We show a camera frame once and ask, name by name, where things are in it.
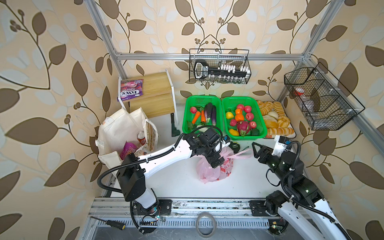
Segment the pink plastic grocery bag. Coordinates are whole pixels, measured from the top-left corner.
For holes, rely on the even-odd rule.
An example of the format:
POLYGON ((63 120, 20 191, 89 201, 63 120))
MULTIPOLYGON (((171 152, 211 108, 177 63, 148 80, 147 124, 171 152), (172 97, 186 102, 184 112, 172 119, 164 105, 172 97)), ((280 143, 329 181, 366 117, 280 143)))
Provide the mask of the pink plastic grocery bag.
POLYGON ((244 160, 251 157, 251 150, 245 149, 235 153, 231 148, 225 147, 220 155, 224 158, 224 163, 213 168, 205 157, 202 157, 196 167, 200 180, 206 184, 208 182, 216 182, 223 180, 232 173, 235 160, 244 160))

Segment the red soda can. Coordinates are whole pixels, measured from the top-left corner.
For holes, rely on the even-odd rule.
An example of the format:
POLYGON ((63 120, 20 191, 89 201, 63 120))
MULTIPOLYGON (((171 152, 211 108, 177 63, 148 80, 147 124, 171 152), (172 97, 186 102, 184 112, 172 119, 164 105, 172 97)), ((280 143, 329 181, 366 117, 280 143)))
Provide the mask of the red soda can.
POLYGON ((137 140, 138 142, 144 146, 146 144, 146 135, 144 131, 138 132, 137 134, 137 140))

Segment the magenta snack bag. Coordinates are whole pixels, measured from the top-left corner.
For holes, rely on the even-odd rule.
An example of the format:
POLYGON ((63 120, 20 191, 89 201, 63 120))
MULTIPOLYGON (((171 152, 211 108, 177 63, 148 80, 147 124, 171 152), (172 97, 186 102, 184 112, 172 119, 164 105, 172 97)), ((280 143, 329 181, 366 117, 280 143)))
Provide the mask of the magenta snack bag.
POLYGON ((134 154, 137 151, 137 149, 138 147, 135 144, 126 142, 120 154, 121 160, 123 161, 125 157, 129 154, 134 154))

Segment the cream canvas tote bag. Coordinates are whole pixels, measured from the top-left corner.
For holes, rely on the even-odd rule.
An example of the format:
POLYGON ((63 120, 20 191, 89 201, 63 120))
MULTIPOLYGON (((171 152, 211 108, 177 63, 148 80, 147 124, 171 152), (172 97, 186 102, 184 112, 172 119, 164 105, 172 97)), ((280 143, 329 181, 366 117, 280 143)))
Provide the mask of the cream canvas tote bag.
POLYGON ((126 142, 135 144, 139 148, 135 154, 141 156, 154 152, 158 139, 155 124, 148 119, 141 108, 132 113, 128 113, 122 108, 107 117, 100 125, 95 144, 99 149, 99 160, 111 169, 122 163, 120 154, 126 142), (144 131, 146 135, 144 146, 137 140, 137 134, 141 131, 144 131))

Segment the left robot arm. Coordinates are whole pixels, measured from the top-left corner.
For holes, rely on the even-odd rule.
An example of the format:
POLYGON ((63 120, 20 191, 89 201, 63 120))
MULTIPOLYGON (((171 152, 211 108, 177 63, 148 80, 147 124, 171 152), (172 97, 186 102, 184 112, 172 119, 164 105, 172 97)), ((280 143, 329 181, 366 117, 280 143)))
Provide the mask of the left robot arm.
POLYGON ((176 162, 194 156, 205 157, 215 169, 224 163, 220 153, 230 142, 230 137, 216 126, 198 127, 188 134, 181 134, 167 148, 139 157, 128 155, 121 165, 102 173, 97 184, 104 190, 123 194, 125 201, 131 204, 139 203, 145 215, 153 215, 163 208, 154 191, 146 186, 147 179, 176 162))

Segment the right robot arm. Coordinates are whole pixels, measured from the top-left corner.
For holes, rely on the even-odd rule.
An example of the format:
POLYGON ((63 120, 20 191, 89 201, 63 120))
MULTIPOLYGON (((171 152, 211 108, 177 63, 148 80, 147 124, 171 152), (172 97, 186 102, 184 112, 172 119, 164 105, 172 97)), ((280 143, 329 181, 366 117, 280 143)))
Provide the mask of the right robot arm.
POLYGON ((280 180, 281 190, 266 197, 266 214, 283 218, 305 240, 349 240, 351 236, 333 213, 317 185, 304 176, 302 145, 275 136, 274 148, 253 142, 254 157, 280 180))

